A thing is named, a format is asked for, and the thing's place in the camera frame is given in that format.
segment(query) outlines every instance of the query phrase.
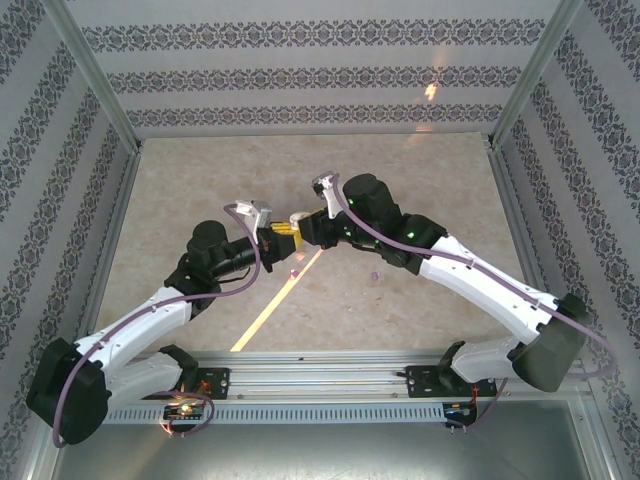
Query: decorative wall pattern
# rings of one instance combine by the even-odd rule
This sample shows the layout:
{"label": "decorative wall pattern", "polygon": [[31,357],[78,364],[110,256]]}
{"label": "decorative wall pattern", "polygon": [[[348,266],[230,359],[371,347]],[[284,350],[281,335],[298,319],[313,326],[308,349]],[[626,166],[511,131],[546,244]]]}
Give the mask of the decorative wall pattern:
{"label": "decorative wall pattern", "polygon": [[43,348],[84,315],[128,153],[37,1],[0,7],[0,479]]}
{"label": "decorative wall pattern", "polygon": [[[144,138],[289,132],[298,111],[300,133],[379,131],[378,123],[490,133],[497,117],[476,112],[504,106],[557,3],[68,5]],[[440,114],[450,107],[457,111]],[[345,113],[334,118],[336,110]],[[221,111],[251,121],[219,120]]]}
{"label": "decorative wall pattern", "polygon": [[[592,385],[622,478],[640,478],[635,18],[627,1],[585,2],[502,146],[545,281],[583,298],[618,350]],[[585,359],[609,361],[593,342]]]}

